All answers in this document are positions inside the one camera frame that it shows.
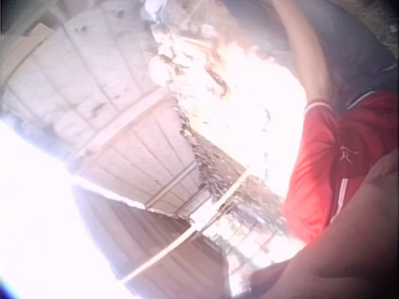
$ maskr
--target white stripe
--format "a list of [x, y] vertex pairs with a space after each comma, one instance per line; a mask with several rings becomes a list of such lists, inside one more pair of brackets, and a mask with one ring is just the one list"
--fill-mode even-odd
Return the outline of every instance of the white stripe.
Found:
[[339, 189], [339, 197], [338, 197], [338, 209], [333, 218], [330, 220], [330, 224], [335, 220], [335, 218], [338, 216], [339, 213], [341, 213], [341, 210], [344, 206], [344, 199], [345, 199], [345, 193], [347, 190], [348, 186], [348, 179], [343, 179], [341, 182], [341, 188]]
[[358, 98], [356, 101], [354, 101], [350, 106], [347, 108], [347, 110], [352, 109], [354, 106], [356, 106], [360, 101], [362, 101], [364, 98], [367, 98], [369, 95], [372, 95], [376, 91], [368, 92], [365, 95], [362, 95], [360, 98]]
[[305, 111], [304, 111], [304, 115], [312, 108], [317, 107], [317, 106], [324, 106], [327, 107], [328, 109], [332, 110], [331, 106], [327, 103], [324, 102], [315, 102], [310, 104], [308, 107], [306, 107]]

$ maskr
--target wooden plank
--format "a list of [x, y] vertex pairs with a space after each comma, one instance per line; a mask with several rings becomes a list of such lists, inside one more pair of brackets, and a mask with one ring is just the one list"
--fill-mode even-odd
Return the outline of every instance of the wooden plank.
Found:
[[[163, 221], [158, 218], [151, 217], [147, 219], [143, 219], [143, 216], [140, 213], [136, 213], [134, 216], [139, 223], [141, 223], [143, 229], [147, 232], [151, 238], [157, 240], [162, 246], [167, 246], [170, 242], [174, 241], [175, 238], [172, 237], [169, 233], [164, 231], [166, 227], [163, 225]], [[181, 267], [181, 269], [186, 273], [187, 277], [192, 277], [197, 285], [199, 285], [202, 289], [203, 283], [202, 281], [206, 279], [202, 274], [199, 273], [199, 270], [193, 266], [192, 254], [183, 251], [183, 252], [175, 252], [170, 255], [170, 259], [177, 264], [177, 266]]]
[[148, 199], [148, 195], [135, 189], [133, 186], [119, 179], [118, 177], [112, 176], [104, 169], [97, 165], [91, 165], [89, 169], [82, 175], [85, 179], [108, 189], [115, 194], [126, 197], [133, 201], [143, 202]]
[[[127, 130], [123, 136], [114, 142], [113, 147], [118, 149], [138, 169], [162, 186], [167, 185], [173, 179], [171, 173], [143, 145], [133, 130]], [[190, 196], [180, 184], [175, 186], [172, 192], [182, 199]]]
[[15, 45], [12, 46], [9, 53], [2, 57], [1, 85], [6, 82], [24, 59], [28, 57], [38, 45], [51, 36], [53, 32], [51, 28], [48, 28], [43, 23], [38, 23], [29, 36], [18, 37], [18, 39], [15, 40]]
[[[108, 206], [107, 201], [98, 200], [98, 198], [95, 198], [94, 200], [90, 201], [90, 205], [100, 223], [105, 227], [107, 232], [112, 236], [112, 239], [127, 255], [133, 265], [145, 257], [145, 254], [130, 238], [128, 232], [124, 229], [117, 217], [115, 217], [115, 214]], [[152, 293], [152, 295], [156, 295], [157, 298], [171, 298], [166, 295], [163, 288], [157, 283], [153, 282], [147, 274], [143, 277], [140, 277], [138, 282], [140, 282], [140, 284], [135, 284], [135, 289], [138, 288], [138, 293], [141, 295]]]
[[81, 12], [64, 26], [100, 87], [119, 110], [141, 97], [99, 8]]
[[102, 150], [107, 145], [112, 143], [113, 140], [117, 140], [124, 133], [123, 129], [132, 124], [139, 116], [154, 108], [162, 100], [165, 100], [167, 95], [168, 90], [164, 88], [156, 89], [121, 112], [118, 117], [113, 119], [102, 130], [96, 132], [92, 139], [80, 147], [78, 154], [69, 158], [69, 164], [77, 163], [75, 166], [77, 173], [84, 171], [85, 168], [90, 166], [101, 155]]
[[[141, 214], [145, 219], [149, 217], [153, 217], [151, 213], [147, 211], [139, 211], [134, 210], [132, 208], [127, 207], [123, 204], [112, 204], [112, 209], [117, 214], [118, 218], [122, 220], [125, 226], [128, 228], [131, 236], [140, 243], [142, 248], [144, 248], [149, 254], [153, 254], [161, 249], [160, 245], [157, 244], [143, 229], [143, 227], [138, 223], [136, 217], [133, 215]], [[160, 264], [159, 267], [163, 272], [167, 269], [167, 279], [171, 280], [172, 283], [176, 284], [176, 287], [181, 291], [191, 290], [188, 287], [188, 283], [192, 284], [194, 281], [189, 281], [186, 279], [186, 275], [181, 271], [180, 268], [176, 267], [174, 263], [171, 262], [170, 259], [165, 260], [165, 263]]]
[[96, 129], [115, 117], [116, 109], [99, 89], [63, 30], [52, 34], [33, 56], [59, 92]]
[[158, 201], [152, 208], [172, 214], [178, 207], [178, 204], [173, 204], [170, 201]]
[[10, 109], [16, 115], [20, 116], [23, 120], [29, 121], [37, 126], [43, 125], [43, 122], [40, 118], [35, 116], [32, 112], [29, 111], [10, 91], [10, 89], [6, 86], [4, 88], [4, 93], [1, 95], [1, 113], [2, 117], [4, 116], [4, 109]]
[[93, 194], [83, 191], [81, 188], [73, 188], [72, 192], [89, 235], [105, 258], [112, 264], [113, 269], [116, 271], [115, 275], [117, 277], [126, 275], [133, 267], [133, 264], [94, 214], [89, 198]]
[[142, 93], [147, 93], [155, 88], [155, 84], [142, 53], [140, 36], [146, 33], [137, 4], [136, 1], [114, 0], [104, 2], [99, 8], [132, 77]]
[[[133, 131], [173, 177], [177, 176], [184, 169], [185, 166], [177, 157], [168, 140], [163, 136], [162, 131], [152, 116], [148, 116], [142, 120], [133, 128]], [[184, 183], [182, 185], [189, 194], [195, 192], [195, 190], [192, 190], [191, 185], [185, 185]]]
[[106, 150], [96, 161], [96, 164], [114, 176], [122, 178], [126, 183], [142, 193], [145, 193], [148, 198], [162, 188], [160, 184], [154, 182], [146, 174], [134, 167], [129, 160], [126, 160], [113, 148]]
[[173, 214], [178, 215], [181, 211], [186, 209], [186, 207], [195, 202], [196, 198], [203, 192], [204, 188], [206, 188], [205, 184], [200, 186], [197, 192], [195, 192], [187, 201], [185, 201]]
[[[115, 207], [114, 202], [108, 202], [113, 214], [120, 221], [123, 229], [129, 234], [129, 237], [136, 243], [136, 248], [129, 248], [129, 250], [133, 251], [135, 254], [137, 252], [137, 248], [139, 251], [145, 253], [146, 256], [149, 256], [148, 247], [146, 246], [148, 237], [145, 234], [142, 234], [142, 231], [139, 230], [135, 224], [134, 219], [132, 219], [128, 213], [128, 211], [123, 209], [118, 209]], [[182, 293], [181, 285], [177, 284], [173, 279], [173, 274], [165, 271], [163, 267], [154, 268], [153, 271], [146, 273], [148, 277], [150, 277], [153, 281], [156, 281], [159, 286], [162, 287], [162, 290], [166, 292], [171, 298], [179, 298]]]
[[148, 202], [145, 203], [146, 207], [151, 207], [157, 201], [163, 198], [163, 196], [169, 192], [170, 189], [175, 187], [180, 181], [182, 181], [190, 171], [196, 167], [196, 162], [193, 161], [187, 165], [183, 170], [180, 171], [167, 185], [163, 186]]
[[[176, 153], [178, 159], [183, 165], [188, 165], [195, 159], [193, 149], [188, 144], [187, 140], [180, 134], [181, 122], [178, 118], [174, 107], [176, 106], [175, 101], [164, 103], [153, 115], [157, 125], [159, 126], [164, 137], [168, 140], [169, 145]], [[185, 178], [183, 184], [190, 187], [192, 194], [195, 192], [199, 185], [196, 184], [195, 179], [190, 175]]]
[[69, 143], [79, 147], [93, 135], [92, 129], [63, 101], [32, 59], [24, 61], [8, 85], [30, 111]]

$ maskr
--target wooden wall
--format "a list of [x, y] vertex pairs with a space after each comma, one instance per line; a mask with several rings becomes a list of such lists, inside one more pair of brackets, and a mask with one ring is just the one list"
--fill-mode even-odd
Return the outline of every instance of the wooden wall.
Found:
[[[61, 26], [39, 23], [6, 57], [2, 116], [28, 138], [35, 131], [33, 142], [73, 173], [146, 204], [195, 157], [180, 135], [175, 100], [150, 80], [137, 3], [109, 0], [67, 16], [51, 6], [46, 14]], [[193, 168], [151, 207], [172, 214], [200, 185]]]
[[[128, 207], [74, 189], [87, 228], [122, 278], [189, 228], [189, 223]], [[219, 299], [225, 295], [224, 259], [204, 237], [178, 247], [127, 287], [143, 299]]]

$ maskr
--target dark shorts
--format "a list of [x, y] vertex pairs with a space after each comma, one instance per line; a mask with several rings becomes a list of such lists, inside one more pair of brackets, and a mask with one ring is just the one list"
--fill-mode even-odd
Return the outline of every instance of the dark shorts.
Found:
[[[261, 50], [295, 73], [289, 41], [273, 6], [259, 0], [221, 0]], [[371, 91], [398, 92], [398, 62], [359, 20], [329, 0], [297, 0], [319, 36], [333, 83], [336, 111]]]

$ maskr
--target wooden beam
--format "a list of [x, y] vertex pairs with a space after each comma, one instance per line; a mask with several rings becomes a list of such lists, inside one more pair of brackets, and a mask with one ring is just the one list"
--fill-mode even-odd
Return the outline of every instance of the wooden beam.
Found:
[[178, 237], [175, 241], [173, 241], [168, 247], [163, 249], [160, 253], [156, 254], [154, 257], [149, 259], [143, 265], [139, 266], [132, 273], [128, 274], [126, 277], [120, 280], [121, 283], [125, 284], [129, 282], [131, 279], [135, 278], [137, 275], [143, 273], [145, 270], [154, 266], [157, 262], [159, 262], [162, 258], [166, 257], [170, 252], [175, 250], [179, 245], [181, 245], [184, 241], [191, 237], [196, 231], [201, 230], [204, 226], [209, 223], [209, 221], [214, 217], [219, 208], [227, 202], [230, 196], [240, 187], [240, 185], [245, 181], [245, 179], [249, 176], [249, 170], [246, 169], [242, 175], [238, 178], [238, 180], [231, 185], [231, 187], [223, 194], [223, 196], [212, 206], [210, 207], [210, 215], [205, 218], [203, 221], [199, 221], [193, 226], [191, 226], [184, 234]]
[[160, 103], [169, 100], [169, 91], [157, 88], [119, 113], [110, 123], [81, 147], [77, 154], [67, 158], [67, 165], [74, 174], [83, 173], [137, 118], [153, 111]]
[[162, 197], [175, 187], [185, 176], [187, 176], [192, 170], [197, 167], [197, 162], [193, 161], [187, 165], [177, 176], [175, 176], [168, 184], [162, 187], [149, 201], [145, 203], [147, 209], [151, 208], [154, 204], [162, 199]]
[[44, 42], [54, 30], [48, 28], [43, 23], [33, 28], [27, 37], [16, 37], [15, 44], [10, 45], [7, 55], [2, 57], [1, 65], [1, 85], [7, 81], [11, 74], [20, 66], [26, 57], [29, 56], [42, 42]]
[[14, 25], [12, 25], [1, 40], [2, 63], [9, 58], [12, 48], [21, 41], [21, 36], [28, 30], [29, 26], [37, 21], [56, 2], [57, 0], [26, 1], [27, 5], [21, 8], [21, 12], [17, 16]]
[[179, 214], [179, 212], [181, 212], [186, 206], [188, 206], [189, 204], [191, 204], [197, 197], [198, 195], [205, 189], [206, 184], [202, 183], [197, 192], [195, 192], [184, 204], [182, 204], [174, 213], [173, 215], [176, 216]]
[[187, 217], [187, 218], [190, 218], [190, 216], [193, 215], [196, 211], [198, 211], [198, 209], [199, 209], [200, 207], [202, 207], [202, 205], [203, 205], [204, 203], [206, 203], [211, 197], [212, 197], [212, 194], [210, 194], [202, 203], [200, 203], [195, 209], [193, 209], [193, 210], [191, 211], [191, 213], [188, 214], [188, 217]]

